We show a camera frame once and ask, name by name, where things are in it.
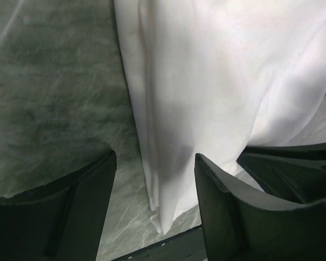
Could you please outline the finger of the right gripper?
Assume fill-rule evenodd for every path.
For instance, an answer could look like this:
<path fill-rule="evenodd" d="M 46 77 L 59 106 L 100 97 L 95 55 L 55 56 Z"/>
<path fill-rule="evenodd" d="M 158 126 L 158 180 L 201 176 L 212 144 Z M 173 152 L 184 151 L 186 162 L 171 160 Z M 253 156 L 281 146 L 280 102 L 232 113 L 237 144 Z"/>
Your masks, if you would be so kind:
<path fill-rule="evenodd" d="M 246 147 L 237 162 L 270 195 L 301 204 L 326 198 L 326 142 Z"/>

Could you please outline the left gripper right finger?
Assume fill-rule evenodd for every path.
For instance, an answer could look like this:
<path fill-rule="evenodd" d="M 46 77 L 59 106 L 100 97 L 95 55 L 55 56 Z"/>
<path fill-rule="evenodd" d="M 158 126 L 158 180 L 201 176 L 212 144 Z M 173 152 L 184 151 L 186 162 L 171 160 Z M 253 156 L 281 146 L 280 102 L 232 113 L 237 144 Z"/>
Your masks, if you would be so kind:
<path fill-rule="evenodd" d="M 208 260 L 326 260 L 326 199 L 283 200 L 202 154 L 195 180 Z"/>

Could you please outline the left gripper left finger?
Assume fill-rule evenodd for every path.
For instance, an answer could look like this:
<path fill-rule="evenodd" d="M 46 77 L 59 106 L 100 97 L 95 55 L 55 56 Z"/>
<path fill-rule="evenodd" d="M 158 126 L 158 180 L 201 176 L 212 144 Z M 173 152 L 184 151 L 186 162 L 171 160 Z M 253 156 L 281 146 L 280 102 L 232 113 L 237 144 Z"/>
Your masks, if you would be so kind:
<path fill-rule="evenodd" d="M 95 260 L 116 168 L 111 150 L 46 185 L 0 197 L 0 260 Z"/>

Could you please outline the white t-shirt red print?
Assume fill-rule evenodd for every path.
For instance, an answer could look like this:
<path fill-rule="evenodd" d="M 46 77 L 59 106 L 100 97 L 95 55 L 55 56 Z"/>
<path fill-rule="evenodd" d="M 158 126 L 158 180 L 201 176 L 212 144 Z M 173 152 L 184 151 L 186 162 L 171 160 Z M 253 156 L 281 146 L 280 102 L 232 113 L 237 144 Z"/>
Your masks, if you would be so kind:
<path fill-rule="evenodd" d="M 232 175 L 283 146 L 326 92 L 326 1 L 115 1 L 152 223 L 197 205 L 202 153 Z"/>

